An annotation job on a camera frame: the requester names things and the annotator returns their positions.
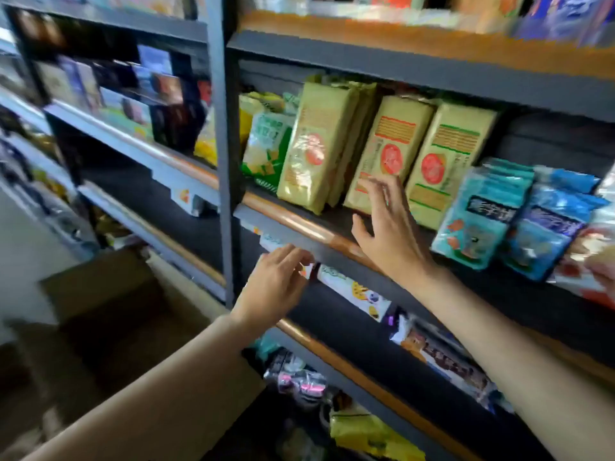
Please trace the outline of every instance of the floor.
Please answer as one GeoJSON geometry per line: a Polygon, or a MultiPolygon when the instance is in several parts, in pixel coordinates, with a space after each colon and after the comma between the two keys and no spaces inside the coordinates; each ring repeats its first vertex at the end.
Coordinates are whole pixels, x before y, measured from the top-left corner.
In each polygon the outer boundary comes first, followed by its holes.
{"type": "Polygon", "coordinates": [[[0,345],[12,340],[4,319],[55,323],[37,282],[77,263],[54,233],[0,191],[0,345]]]}

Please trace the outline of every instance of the person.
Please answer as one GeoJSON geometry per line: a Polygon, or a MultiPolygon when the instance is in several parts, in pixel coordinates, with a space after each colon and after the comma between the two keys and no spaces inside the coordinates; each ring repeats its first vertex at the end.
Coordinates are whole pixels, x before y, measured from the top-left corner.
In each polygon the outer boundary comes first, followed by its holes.
{"type": "MultiPolygon", "coordinates": [[[[372,202],[373,235],[356,214],[352,234],[365,255],[454,333],[555,459],[611,460],[612,395],[532,341],[433,261],[419,241],[396,177],[366,180],[364,186],[372,202]]],[[[312,261],[307,251],[292,245],[262,255],[231,313],[27,461],[163,461],[161,444],[170,447],[168,452],[179,451],[187,437],[198,436],[198,428],[169,426],[204,411],[204,388],[224,373],[229,358],[296,306],[308,283],[298,272],[312,261]]]]}

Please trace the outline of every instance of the yellow snack bag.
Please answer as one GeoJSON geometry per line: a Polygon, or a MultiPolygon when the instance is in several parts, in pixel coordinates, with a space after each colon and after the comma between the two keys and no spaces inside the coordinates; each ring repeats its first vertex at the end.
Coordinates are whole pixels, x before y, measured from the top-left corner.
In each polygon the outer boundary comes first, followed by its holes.
{"type": "Polygon", "coordinates": [[[408,205],[418,224],[438,229],[495,118],[493,110],[450,103],[438,107],[406,185],[408,205]]]}
{"type": "Polygon", "coordinates": [[[355,402],[348,409],[331,411],[330,435],[342,448],[397,461],[425,461],[422,450],[355,402]]]}
{"type": "Polygon", "coordinates": [[[293,127],[277,196],[322,212],[330,188],[328,175],[337,161],[357,101],[354,89],[306,83],[293,127]]]}
{"type": "MultiPolygon", "coordinates": [[[[251,93],[250,95],[241,94],[239,96],[239,140],[241,142],[242,150],[245,147],[245,143],[248,141],[248,137],[250,136],[252,117],[256,113],[264,110],[265,106],[259,100],[259,94],[251,93]]],[[[218,166],[215,114],[213,107],[209,109],[203,129],[196,139],[194,154],[197,157],[204,158],[213,166],[218,166]]]]}
{"type": "Polygon", "coordinates": [[[410,171],[421,140],[434,114],[426,103],[388,96],[382,99],[344,206],[372,213],[363,178],[395,174],[403,181],[410,171]]]}
{"type": "Polygon", "coordinates": [[[340,197],[344,192],[344,185],[346,183],[346,170],[350,165],[352,156],[356,152],[362,150],[362,142],[360,142],[361,135],[365,135],[362,131],[366,126],[370,124],[366,121],[370,118],[369,111],[373,106],[373,102],[376,100],[376,83],[372,84],[359,84],[350,83],[351,86],[355,86],[358,90],[358,102],[354,109],[352,118],[350,119],[350,126],[344,148],[339,157],[339,161],[332,170],[331,178],[333,180],[331,190],[329,191],[329,197],[327,203],[331,207],[335,207],[340,201],[340,197]]]}

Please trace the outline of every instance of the beige package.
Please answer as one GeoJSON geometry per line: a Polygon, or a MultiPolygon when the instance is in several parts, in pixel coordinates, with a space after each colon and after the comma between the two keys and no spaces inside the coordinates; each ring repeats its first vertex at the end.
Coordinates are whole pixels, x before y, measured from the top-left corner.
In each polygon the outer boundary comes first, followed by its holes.
{"type": "Polygon", "coordinates": [[[397,96],[382,99],[344,206],[370,214],[372,204],[361,180],[395,174],[403,181],[408,176],[433,114],[432,106],[417,100],[397,96]]]}
{"type": "Polygon", "coordinates": [[[438,108],[406,185],[408,205],[418,224],[438,229],[495,118],[493,110],[450,103],[438,108]]]}
{"type": "Polygon", "coordinates": [[[332,170],[331,179],[333,182],[331,190],[329,191],[329,197],[327,198],[327,203],[331,207],[335,207],[338,204],[344,192],[346,171],[352,161],[352,157],[355,153],[363,150],[363,139],[361,136],[365,136],[369,129],[368,126],[372,124],[370,118],[373,115],[372,109],[374,108],[374,102],[376,100],[376,83],[359,84],[354,82],[350,84],[355,85],[358,89],[358,103],[350,120],[344,148],[338,159],[338,163],[332,170]]]}
{"type": "Polygon", "coordinates": [[[330,171],[357,104],[353,88],[306,83],[277,196],[319,215],[330,190],[330,171]]]}

